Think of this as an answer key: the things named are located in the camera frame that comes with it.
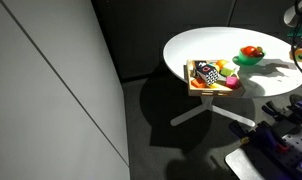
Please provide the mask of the colourful foam toy cube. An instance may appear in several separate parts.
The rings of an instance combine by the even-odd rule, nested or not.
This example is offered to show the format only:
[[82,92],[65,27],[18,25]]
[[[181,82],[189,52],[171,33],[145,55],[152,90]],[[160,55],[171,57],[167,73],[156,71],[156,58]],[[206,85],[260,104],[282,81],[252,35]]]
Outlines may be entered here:
[[302,62],[302,43],[294,46],[293,49],[289,52],[290,59],[296,60],[297,62]]

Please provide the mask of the orange toy block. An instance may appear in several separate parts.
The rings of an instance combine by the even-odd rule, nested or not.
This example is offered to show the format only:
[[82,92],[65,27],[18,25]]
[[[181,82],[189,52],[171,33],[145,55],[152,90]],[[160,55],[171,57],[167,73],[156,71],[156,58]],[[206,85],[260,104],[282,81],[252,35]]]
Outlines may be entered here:
[[196,78],[191,81],[191,85],[196,88],[205,88],[206,83],[201,78]]

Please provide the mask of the wooden toy tray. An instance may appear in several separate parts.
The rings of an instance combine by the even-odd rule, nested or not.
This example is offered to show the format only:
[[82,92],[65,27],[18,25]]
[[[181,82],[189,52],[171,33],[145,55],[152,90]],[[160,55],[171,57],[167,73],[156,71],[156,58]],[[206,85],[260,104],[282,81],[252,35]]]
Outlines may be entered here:
[[244,94],[245,88],[242,85],[239,77],[236,74],[233,76],[237,77],[240,81],[240,87],[237,89],[228,88],[225,85],[224,80],[217,80],[211,85],[207,85],[205,88],[196,88],[191,85],[191,81],[196,78],[200,78],[196,74],[195,62],[198,60],[188,60],[184,65],[184,75],[188,84],[188,94],[190,96],[229,96],[229,97],[240,97]]

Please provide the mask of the black white patterned foam block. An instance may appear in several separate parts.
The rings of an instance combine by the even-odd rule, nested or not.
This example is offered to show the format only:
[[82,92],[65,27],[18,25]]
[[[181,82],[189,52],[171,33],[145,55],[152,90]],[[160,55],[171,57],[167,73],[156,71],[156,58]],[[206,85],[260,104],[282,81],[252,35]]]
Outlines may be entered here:
[[207,85],[215,83],[219,77],[217,69],[213,65],[209,65],[206,61],[196,61],[195,68],[197,74]]

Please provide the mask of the orange toy ball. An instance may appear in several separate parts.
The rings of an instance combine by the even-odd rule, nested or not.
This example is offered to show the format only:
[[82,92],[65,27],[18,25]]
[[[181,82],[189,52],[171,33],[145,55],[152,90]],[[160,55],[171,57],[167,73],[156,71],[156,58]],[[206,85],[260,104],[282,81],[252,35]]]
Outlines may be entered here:
[[217,60],[216,64],[220,67],[220,68],[223,68],[223,66],[225,64],[227,64],[228,61],[227,60],[224,60],[224,59],[220,59],[220,60]]

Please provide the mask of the green toy block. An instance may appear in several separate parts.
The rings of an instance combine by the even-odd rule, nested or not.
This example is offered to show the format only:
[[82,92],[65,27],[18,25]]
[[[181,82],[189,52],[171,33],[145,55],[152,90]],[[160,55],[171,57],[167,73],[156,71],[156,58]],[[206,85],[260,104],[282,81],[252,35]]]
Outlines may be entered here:
[[232,76],[232,75],[234,74],[234,72],[235,72],[235,69],[234,69],[234,68],[223,67],[223,68],[221,69],[221,71],[220,71],[220,74],[221,74],[222,76],[227,77],[227,76]]

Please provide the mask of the pink toy block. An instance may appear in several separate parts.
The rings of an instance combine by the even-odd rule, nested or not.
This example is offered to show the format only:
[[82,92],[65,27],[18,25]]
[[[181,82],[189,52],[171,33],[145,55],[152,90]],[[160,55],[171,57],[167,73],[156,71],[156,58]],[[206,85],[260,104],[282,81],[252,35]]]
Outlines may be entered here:
[[237,89],[240,87],[240,81],[237,77],[235,76],[228,76],[226,78],[226,83],[225,85],[228,87],[228,88],[231,88],[231,89]]

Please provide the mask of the red toy tomato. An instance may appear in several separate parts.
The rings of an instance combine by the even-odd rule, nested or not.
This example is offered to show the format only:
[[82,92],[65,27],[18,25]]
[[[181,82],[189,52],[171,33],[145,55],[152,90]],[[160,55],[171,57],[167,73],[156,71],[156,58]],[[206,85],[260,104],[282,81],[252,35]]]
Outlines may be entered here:
[[256,50],[254,46],[246,46],[241,49],[241,52],[246,56],[252,56]]

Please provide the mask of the dark red toy plum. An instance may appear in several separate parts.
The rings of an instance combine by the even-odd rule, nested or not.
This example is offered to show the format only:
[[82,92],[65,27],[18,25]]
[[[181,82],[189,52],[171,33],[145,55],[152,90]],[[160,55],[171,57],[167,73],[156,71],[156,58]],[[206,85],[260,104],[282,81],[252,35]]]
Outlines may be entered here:
[[263,53],[263,52],[260,52],[260,51],[255,51],[254,56],[255,56],[255,57],[263,57],[263,56],[264,56],[264,53]]

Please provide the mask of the yellow toy lemon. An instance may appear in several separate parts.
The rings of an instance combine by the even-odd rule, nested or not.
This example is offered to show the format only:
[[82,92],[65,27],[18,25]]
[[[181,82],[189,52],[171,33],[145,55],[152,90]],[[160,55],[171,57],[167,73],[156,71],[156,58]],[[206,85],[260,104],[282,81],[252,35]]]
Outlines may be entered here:
[[256,48],[257,48],[257,50],[258,50],[259,52],[263,52],[263,48],[262,48],[262,47],[257,46]]

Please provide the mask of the green plastic bowl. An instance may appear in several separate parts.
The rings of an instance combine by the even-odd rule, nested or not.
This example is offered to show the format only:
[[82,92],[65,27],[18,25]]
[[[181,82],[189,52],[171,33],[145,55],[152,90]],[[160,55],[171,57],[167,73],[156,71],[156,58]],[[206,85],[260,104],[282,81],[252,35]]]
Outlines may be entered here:
[[264,53],[263,57],[255,57],[254,54],[252,56],[246,56],[241,52],[241,49],[239,50],[239,54],[232,58],[232,61],[237,65],[246,65],[246,66],[255,65],[258,62],[260,62],[265,56],[264,52],[263,52]]

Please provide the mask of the purple clamp with orange tip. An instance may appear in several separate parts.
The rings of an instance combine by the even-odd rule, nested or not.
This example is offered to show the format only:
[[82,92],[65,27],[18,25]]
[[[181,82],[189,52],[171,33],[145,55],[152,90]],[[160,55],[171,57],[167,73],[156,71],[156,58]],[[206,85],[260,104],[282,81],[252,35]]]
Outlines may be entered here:
[[252,131],[245,131],[238,121],[229,124],[229,129],[239,138],[242,144],[251,143],[261,150],[274,150],[280,153],[289,150],[289,145],[282,137],[265,121],[258,124]]

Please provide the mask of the purple clamp far right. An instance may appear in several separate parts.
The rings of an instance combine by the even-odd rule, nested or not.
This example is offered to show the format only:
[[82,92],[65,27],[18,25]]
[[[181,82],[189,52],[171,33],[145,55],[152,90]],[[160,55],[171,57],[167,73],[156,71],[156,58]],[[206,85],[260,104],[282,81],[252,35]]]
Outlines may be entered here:
[[289,100],[290,104],[286,108],[279,108],[268,101],[261,109],[277,122],[287,120],[296,125],[302,124],[302,96],[292,94]]

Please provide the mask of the perforated grey mounting plate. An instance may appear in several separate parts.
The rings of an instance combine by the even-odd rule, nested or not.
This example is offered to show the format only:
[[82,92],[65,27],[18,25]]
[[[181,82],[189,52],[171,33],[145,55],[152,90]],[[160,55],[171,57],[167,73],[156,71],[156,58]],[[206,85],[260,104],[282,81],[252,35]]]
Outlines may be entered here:
[[302,125],[283,137],[289,149],[276,155],[276,159],[294,180],[302,180]]

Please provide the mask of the white table pedestal base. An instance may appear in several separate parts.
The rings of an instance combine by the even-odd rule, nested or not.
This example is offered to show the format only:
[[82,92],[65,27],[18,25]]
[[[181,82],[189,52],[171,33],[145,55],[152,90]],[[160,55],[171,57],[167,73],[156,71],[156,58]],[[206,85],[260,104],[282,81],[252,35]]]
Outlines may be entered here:
[[170,124],[172,126],[178,126],[179,124],[182,124],[183,122],[189,120],[190,118],[205,112],[205,111],[209,111],[209,112],[213,112],[216,114],[219,114],[223,117],[227,117],[229,119],[232,120],[236,120],[239,123],[242,123],[246,126],[249,127],[254,127],[255,126],[255,122],[251,119],[248,119],[246,117],[240,116],[238,114],[235,114],[231,111],[225,110],[223,108],[220,108],[218,106],[215,106],[212,104],[213,102],[213,97],[211,96],[203,96],[201,98],[201,104],[185,113],[182,113],[181,115],[178,115],[177,117],[173,118],[170,121]]

